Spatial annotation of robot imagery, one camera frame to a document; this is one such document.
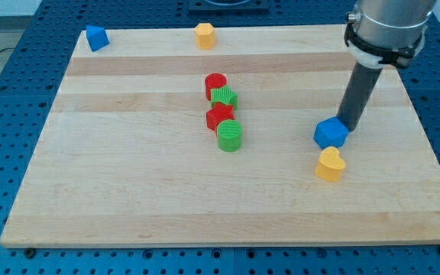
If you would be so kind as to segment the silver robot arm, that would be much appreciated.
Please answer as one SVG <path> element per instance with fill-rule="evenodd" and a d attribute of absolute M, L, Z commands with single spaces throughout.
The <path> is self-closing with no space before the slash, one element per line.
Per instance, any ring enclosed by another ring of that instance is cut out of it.
<path fill-rule="evenodd" d="M 435 0 L 357 0 L 346 14 L 345 45 L 372 70 L 407 68 L 425 44 Z"/>

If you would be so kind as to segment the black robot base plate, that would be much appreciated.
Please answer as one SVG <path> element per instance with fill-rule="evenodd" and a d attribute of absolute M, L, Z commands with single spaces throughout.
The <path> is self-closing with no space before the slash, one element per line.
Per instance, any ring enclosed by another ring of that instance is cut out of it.
<path fill-rule="evenodd" d="M 209 11 L 268 11 L 270 0 L 189 0 L 189 13 Z"/>

